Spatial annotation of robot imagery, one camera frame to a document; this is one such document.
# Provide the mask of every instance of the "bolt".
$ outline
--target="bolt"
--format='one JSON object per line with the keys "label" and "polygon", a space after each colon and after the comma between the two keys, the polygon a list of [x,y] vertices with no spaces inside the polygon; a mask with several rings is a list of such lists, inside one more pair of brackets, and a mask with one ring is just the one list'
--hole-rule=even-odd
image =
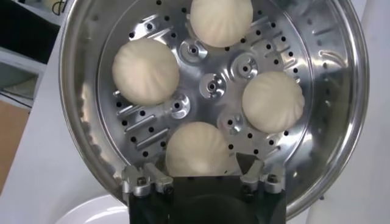
{"label": "bolt", "polygon": [[278,183],[278,177],[275,174],[269,174],[267,181],[272,184]]}
{"label": "bolt", "polygon": [[147,181],[145,177],[139,177],[138,179],[136,179],[136,185],[138,186],[145,185],[146,183]]}
{"label": "bolt", "polygon": [[173,192],[174,192],[173,187],[166,187],[166,188],[164,189],[164,194],[165,194],[165,195],[172,195]]}
{"label": "bolt", "polygon": [[249,186],[246,186],[244,185],[242,188],[241,188],[241,193],[243,195],[243,199],[245,202],[252,202],[255,198],[254,196],[254,193],[251,191],[250,187]]}

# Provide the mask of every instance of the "perforated metal tray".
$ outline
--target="perforated metal tray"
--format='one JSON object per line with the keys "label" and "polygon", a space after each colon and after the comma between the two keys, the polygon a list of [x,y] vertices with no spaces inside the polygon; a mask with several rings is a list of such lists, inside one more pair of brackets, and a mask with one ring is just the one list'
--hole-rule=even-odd
{"label": "perforated metal tray", "polygon": [[[117,198],[125,164],[161,164],[169,136],[191,121],[217,126],[232,155],[284,163],[289,218],[317,200],[342,171],[369,92],[366,46],[351,3],[252,2],[254,21],[246,36],[217,49],[193,35],[190,0],[74,1],[60,59],[63,109],[84,161]],[[138,38],[166,43],[179,62],[177,91],[156,107],[126,101],[112,80],[115,54]],[[250,79],[275,70],[297,80],[306,105],[293,128],[269,135],[248,123],[241,96]]]}

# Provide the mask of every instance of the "metal bracket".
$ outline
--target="metal bracket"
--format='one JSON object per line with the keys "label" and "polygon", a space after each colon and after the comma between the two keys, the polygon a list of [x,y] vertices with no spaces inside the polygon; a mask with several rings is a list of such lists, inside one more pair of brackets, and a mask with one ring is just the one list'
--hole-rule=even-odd
{"label": "metal bracket", "polygon": [[270,194],[279,194],[283,190],[282,178],[283,166],[275,164],[272,166],[271,172],[265,177],[264,189]]}
{"label": "metal bracket", "polygon": [[145,164],[144,175],[155,184],[155,188],[158,193],[164,194],[165,190],[173,187],[173,178],[163,174],[152,163]]}
{"label": "metal bracket", "polygon": [[145,197],[151,192],[151,182],[142,176],[135,166],[126,166],[122,172],[122,192]]}
{"label": "metal bracket", "polygon": [[261,160],[255,160],[255,162],[250,167],[249,171],[240,176],[241,182],[250,187],[251,191],[256,191],[258,187],[258,182],[260,180],[260,175],[263,171],[264,162]]}
{"label": "metal bracket", "polygon": [[173,178],[164,175],[152,163],[144,165],[143,173],[135,166],[126,166],[122,171],[122,192],[125,201],[129,194],[136,197],[145,197],[151,193],[151,185],[161,194],[171,194],[173,190]]}

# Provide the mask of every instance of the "white steamed bun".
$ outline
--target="white steamed bun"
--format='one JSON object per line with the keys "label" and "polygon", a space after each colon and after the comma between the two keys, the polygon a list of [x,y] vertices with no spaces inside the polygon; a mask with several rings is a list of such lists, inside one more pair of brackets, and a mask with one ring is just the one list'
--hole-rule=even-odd
{"label": "white steamed bun", "polygon": [[153,39],[123,45],[115,56],[113,79],[122,96],[139,105],[168,99],[179,84],[179,66],[171,50]]}
{"label": "white steamed bun", "polygon": [[228,158],[222,133],[210,124],[193,122],[173,134],[165,163],[174,177],[218,176],[226,171]]}
{"label": "white steamed bun", "polygon": [[298,83],[284,72],[265,72],[246,86],[243,111],[260,131],[278,133],[302,116],[305,98]]}
{"label": "white steamed bun", "polygon": [[253,14],[250,0],[193,0],[190,22],[202,42],[227,47],[245,37]]}

